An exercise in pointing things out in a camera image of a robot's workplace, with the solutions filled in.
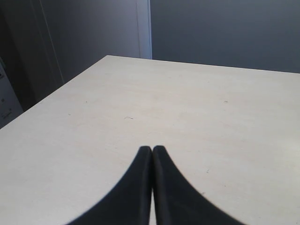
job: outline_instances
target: black object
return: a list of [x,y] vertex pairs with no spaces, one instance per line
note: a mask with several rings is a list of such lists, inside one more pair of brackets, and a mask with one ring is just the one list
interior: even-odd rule
[[151,204],[152,152],[140,147],[117,185],[69,225],[147,225]]
[[199,194],[164,146],[140,147],[107,196],[68,225],[148,225],[152,187],[157,225],[243,225]]
[[179,172],[164,146],[153,150],[157,225],[242,225],[199,194]]

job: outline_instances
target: white tabletop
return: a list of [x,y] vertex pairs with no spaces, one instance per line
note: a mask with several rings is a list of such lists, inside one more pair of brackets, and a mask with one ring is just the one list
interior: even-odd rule
[[113,56],[0,130],[0,224],[67,223],[157,144],[231,216],[300,224],[299,74]]

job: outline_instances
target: table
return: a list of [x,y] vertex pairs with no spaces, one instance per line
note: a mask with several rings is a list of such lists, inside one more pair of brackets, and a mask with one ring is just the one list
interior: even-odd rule
[[299,83],[106,56],[0,130],[0,224],[69,222],[111,190],[139,146],[157,144],[231,216],[300,224]]

